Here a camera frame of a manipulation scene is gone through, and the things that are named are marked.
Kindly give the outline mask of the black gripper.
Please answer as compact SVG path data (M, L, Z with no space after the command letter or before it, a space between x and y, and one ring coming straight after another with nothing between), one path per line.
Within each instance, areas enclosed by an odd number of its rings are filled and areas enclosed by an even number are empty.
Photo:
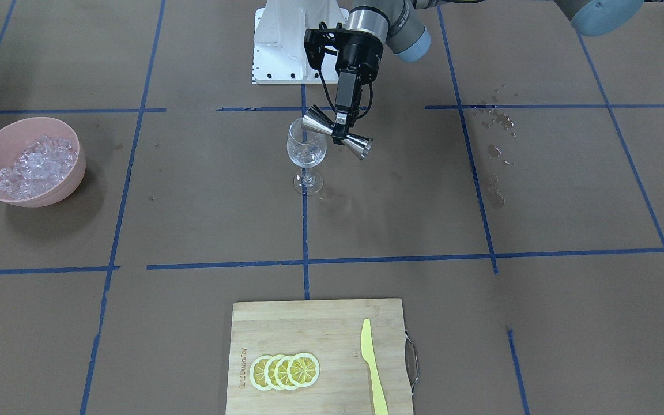
M372 82L379 72L384 44L369 32L349 31L340 24L335 28L319 24L317 28L306 29L303 47L309 66L318 73L325 56L335 56L338 74L335 102L330 99L329 91L325 90L325 96L335 109L332 138L335 144L344 145L349 129L371 110Z

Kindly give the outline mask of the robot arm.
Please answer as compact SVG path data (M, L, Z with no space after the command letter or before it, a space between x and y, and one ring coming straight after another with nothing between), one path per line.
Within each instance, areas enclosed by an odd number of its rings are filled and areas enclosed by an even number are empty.
M416 62L427 54L432 36L422 15L448 11L457 22L469 29L485 29L474 22L486 12L503 12L507 17L522 15L538 7L535 1L353 1L345 23L321 22L306 29L303 47L312 69L321 71L327 57L333 57L339 77L334 97L327 102L332 116L325 115L318 105L309 106L300 126L309 132L331 137L337 145L365 147L369 139L355 135L353 126L367 115L361 110L364 88L371 89L376 81L384 51L403 62Z

